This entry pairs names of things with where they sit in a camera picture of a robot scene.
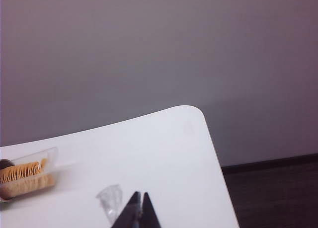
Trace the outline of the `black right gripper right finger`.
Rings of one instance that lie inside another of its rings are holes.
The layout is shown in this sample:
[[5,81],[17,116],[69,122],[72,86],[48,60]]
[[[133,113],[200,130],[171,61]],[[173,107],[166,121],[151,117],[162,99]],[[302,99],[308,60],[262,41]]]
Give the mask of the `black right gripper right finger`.
[[142,227],[161,228],[149,194],[146,192],[142,202]]

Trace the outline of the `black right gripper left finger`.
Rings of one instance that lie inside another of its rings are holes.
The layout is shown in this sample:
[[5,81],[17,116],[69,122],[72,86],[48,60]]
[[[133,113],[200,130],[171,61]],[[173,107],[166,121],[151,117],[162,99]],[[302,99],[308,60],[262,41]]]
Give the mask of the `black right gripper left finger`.
[[139,228],[141,214],[141,194],[136,191],[116,219],[112,228]]

